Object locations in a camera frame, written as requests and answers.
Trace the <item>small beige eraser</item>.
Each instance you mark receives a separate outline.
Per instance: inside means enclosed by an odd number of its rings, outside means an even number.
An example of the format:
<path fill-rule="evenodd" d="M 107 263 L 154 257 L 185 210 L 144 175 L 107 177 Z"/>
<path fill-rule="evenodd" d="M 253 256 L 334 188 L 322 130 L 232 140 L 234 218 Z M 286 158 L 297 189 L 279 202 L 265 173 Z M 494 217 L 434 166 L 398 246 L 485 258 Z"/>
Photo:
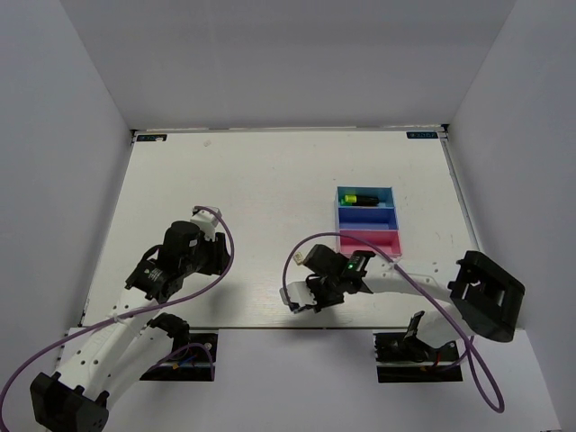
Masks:
<path fill-rule="evenodd" d="M 301 265 L 304 261 L 304 257 L 300 252 L 297 252 L 292 259 L 297 265 Z"/>

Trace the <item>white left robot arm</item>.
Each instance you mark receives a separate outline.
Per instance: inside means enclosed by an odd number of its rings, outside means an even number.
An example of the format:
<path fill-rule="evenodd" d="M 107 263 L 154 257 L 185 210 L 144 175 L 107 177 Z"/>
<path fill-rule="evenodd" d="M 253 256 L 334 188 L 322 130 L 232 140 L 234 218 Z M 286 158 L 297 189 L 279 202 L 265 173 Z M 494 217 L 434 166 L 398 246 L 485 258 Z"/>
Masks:
<path fill-rule="evenodd" d="M 147 371 L 189 350 L 189 324 L 164 308 L 190 275 L 223 276 L 231 255 L 220 212 L 197 208 L 177 220 L 127 277 L 103 325 L 86 331 L 85 343 L 54 373 L 32 381 L 37 423 L 49 431 L 101 431 L 113 404 Z"/>

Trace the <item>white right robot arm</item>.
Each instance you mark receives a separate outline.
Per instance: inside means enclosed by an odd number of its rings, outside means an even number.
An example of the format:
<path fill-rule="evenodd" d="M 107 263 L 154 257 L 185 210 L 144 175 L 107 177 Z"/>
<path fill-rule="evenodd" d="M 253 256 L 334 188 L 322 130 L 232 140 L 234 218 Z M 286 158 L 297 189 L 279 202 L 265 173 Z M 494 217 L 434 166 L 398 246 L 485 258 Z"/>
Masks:
<path fill-rule="evenodd" d="M 345 256 L 316 245 L 302 263 L 310 275 L 287 286 L 288 302 L 295 312 L 320 312 L 357 293 L 433 298 L 433 309 L 416 312 L 399 343 L 400 349 L 419 359 L 461 337 L 512 341 L 526 292 L 518 279 L 473 250 L 454 264 L 442 264 L 388 261 L 368 250 Z"/>

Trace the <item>three-compartment colour container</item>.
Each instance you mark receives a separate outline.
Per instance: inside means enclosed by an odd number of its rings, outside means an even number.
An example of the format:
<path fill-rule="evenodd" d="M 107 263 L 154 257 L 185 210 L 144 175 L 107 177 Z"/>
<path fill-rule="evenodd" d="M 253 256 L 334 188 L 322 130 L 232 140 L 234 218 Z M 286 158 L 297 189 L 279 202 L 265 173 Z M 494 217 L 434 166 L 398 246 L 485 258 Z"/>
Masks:
<path fill-rule="evenodd" d="M 338 186 L 336 231 L 376 245 L 390 257 L 400 257 L 401 238 L 391 187 Z"/>

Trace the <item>left corner label sticker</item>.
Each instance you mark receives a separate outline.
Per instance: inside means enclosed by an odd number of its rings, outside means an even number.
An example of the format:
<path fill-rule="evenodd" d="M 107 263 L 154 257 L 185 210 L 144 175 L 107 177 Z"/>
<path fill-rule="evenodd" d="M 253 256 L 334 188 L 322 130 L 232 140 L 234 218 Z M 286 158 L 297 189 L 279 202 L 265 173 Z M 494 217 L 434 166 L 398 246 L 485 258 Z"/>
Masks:
<path fill-rule="evenodd" d="M 136 136 L 137 142 L 163 142 L 166 140 L 166 134 L 139 134 Z"/>

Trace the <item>corner label sticker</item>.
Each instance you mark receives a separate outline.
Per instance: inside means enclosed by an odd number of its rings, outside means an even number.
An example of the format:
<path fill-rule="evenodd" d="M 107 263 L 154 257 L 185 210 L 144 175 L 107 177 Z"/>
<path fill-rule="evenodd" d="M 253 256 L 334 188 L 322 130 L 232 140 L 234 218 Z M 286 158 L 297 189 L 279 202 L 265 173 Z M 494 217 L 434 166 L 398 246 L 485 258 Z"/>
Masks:
<path fill-rule="evenodd" d="M 139 134 L 136 136 L 137 142 L 163 142 L 166 140 L 166 134 Z"/>
<path fill-rule="evenodd" d="M 406 132 L 409 140 L 437 140 L 438 134 L 436 131 L 427 130 L 411 130 Z"/>

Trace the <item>right corner label sticker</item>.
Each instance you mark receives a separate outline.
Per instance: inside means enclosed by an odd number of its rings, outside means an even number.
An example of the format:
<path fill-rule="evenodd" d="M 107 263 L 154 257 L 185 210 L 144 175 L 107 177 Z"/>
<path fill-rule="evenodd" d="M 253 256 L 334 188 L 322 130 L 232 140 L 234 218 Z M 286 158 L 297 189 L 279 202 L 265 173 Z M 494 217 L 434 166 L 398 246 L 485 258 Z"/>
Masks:
<path fill-rule="evenodd" d="M 436 131 L 427 130 L 411 130 L 406 132 L 409 140 L 437 140 L 438 134 Z"/>

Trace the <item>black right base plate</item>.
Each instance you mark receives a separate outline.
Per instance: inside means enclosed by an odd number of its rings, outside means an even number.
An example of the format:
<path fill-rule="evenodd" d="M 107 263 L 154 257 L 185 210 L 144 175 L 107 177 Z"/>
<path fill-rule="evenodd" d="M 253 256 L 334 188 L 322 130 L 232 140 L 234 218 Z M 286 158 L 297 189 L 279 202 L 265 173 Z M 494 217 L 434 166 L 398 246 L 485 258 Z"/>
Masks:
<path fill-rule="evenodd" d="M 424 360 L 414 361 L 399 350 L 402 339 L 400 332 L 373 334 L 378 383 L 460 383 L 464 380 L 461 369 L 464 355 L 454 341 Z"/>

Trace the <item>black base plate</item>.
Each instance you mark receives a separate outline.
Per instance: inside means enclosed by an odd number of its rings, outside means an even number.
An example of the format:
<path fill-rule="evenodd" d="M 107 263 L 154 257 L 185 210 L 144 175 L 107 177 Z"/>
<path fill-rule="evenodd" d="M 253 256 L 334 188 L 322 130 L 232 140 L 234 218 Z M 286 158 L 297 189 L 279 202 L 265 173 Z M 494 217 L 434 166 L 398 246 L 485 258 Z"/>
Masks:
<path fill-rule="evenodd" d="M 146 371 L 143 382 L 210 383 L 216 372 L 218 332 L 189 332 L 174 343 L 171 356 Z"/>
<path fill-rule="evenodd" d="M 378 383 L 460 383 L 464 380 L 461 369 L 464 355 L 454 341 L 424 360 L 414 361 L 399 350 L 402 339 L 400 332 L 373 334 Z"/>

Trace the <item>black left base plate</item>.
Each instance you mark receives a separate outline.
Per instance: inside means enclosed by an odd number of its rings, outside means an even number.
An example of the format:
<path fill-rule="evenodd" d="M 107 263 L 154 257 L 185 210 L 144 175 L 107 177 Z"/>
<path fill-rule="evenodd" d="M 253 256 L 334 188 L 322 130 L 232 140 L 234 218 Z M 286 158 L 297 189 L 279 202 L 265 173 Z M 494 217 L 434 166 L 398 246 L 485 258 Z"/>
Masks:
<path fill-rule="evenodd" d="M 218 332 L 189 332 L 174 343 L 171 356 L 146 371 L 143 382 L 210 383 L 216 372 Z"/>

